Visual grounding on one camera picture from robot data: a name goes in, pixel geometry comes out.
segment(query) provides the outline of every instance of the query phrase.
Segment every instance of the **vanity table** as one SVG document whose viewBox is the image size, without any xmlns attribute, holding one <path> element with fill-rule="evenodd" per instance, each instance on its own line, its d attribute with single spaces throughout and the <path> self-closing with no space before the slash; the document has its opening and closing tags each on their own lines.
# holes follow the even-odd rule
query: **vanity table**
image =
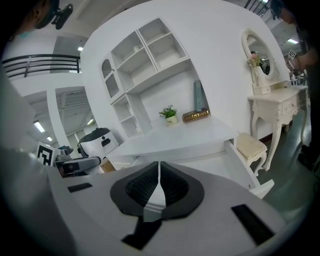
<svg viewBox="0 0 320 256">
<path fill-rule="evenodd" d="M 304 120 L 301 128 L 301 142 L 304 141 L 303 135 L 307 122 L 307 86 L 290 86 L 274 89 L 268 94 L 252 95 L 248 99 L 252 100 L 252 133 L 258 139 L 257 121 L 262 118 L 266 122 L 272 123 L 272 142 L 268 157 L 264 164 L 264 169 L 268 171 L 272 158 L 281 135 L 282 124 L 285 124 L 285 131 L 289 129 L 289 123 L 299 110 L 304 111 Z"/>
</svg>

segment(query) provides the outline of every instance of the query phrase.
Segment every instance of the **white stool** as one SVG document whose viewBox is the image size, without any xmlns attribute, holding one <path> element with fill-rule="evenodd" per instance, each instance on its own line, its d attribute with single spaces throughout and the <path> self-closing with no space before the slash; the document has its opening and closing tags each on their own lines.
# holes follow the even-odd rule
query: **white stool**
<svg viewBox="0 0 320 256">
<path fill-rule="evenodd" d="M 258 176 L 258 171 L 267 159 L 267 147 L 259 140 L 251 137 L 247 133 L 240 133 L 236 141 L 236 149 L 243 156 L 244 160 L 250 166 L 254 161 L 261 158 L 258 166 L 254 170 L 254 175 Z"/>
</svg>

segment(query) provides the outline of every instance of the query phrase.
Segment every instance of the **vanity drawer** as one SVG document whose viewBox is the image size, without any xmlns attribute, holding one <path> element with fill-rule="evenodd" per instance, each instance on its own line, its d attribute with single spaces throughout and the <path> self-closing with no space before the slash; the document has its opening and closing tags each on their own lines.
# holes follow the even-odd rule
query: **vanity drawer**
<svg viewBox="0 0 320 256">
<path fill-rule="evenodd" d="M 282 103 L 282 116 L 286 116 L 292 113 L 292 111 L 297 108 L 297 98 L 292 97 Z"/>
</svg>

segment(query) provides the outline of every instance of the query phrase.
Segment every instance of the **black rubber pad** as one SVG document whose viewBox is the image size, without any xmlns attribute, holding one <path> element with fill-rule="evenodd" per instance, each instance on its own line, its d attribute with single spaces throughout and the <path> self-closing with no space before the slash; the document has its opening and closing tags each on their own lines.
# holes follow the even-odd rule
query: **black rubber pad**
<svg viewBox="0 0 320 256">
<path fill-rule="evenodd" d="M 158 185 L 158 164 L 153 162 L 112 185 L 110 197 L 123 214 L 143 216 L 144 207 Z"/>
<path fill-rule="evenodd" d="M 144 222 L 143 217 L 139 217 L 134 234 L 127 235 L 122 239 L 122 242 L 141 250 L 157 232 L 161 224 L 161 219 L 154 222 Z"/>
<path fill-rule="evenodd" d="M 78 184 L 78 185 L 74 185 L 74 186 L 68 186 L 68 190 L 70 193 L 73 193 L 73 192 L 84 190 L 84 189 L 87 189 L 90 187 L 92 187 L 92 185 L 90 183 L 86 182 L 86 183 L 82 183 L 82 184 Z"/>
<path fill-rule="evenodd" d="M 125 186 L 127 195 L 145 207 L 158 185 L 158 166 L 151 168 Z"/>
<path fill-rule="evenodd" d="M 274 233 L 245 204 L 231 209 L 257 245 L 274 236 Z"/>
</svg>

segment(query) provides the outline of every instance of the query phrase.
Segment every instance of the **black railing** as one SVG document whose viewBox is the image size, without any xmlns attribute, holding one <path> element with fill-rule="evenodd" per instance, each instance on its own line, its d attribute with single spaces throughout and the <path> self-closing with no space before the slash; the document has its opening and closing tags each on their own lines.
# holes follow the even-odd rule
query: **black railing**
<svg viewBox="0 0 320 256">
<path fill-rule="evenodd" d="M 9 78 L 42 71 L 76 71 L 79 69 L 80 57 L 63 54 L 33 54 L 9 58 L 2 61 Z"/>
<path fill-rule="evenodd" d="M 249 7 L 250 3 L 252 0 L 248 0 L 244 6 L 245 9 L 249 9 L 249 11 L 251 11 L 251 9 L 253 7 L 255 7 L 252 12 L 260 15 L 261 17 L 270 9 L 270 1 L 262 1 L 262 0 L 254 0 L 251 4 L 251 6 Z"/>
</svg>

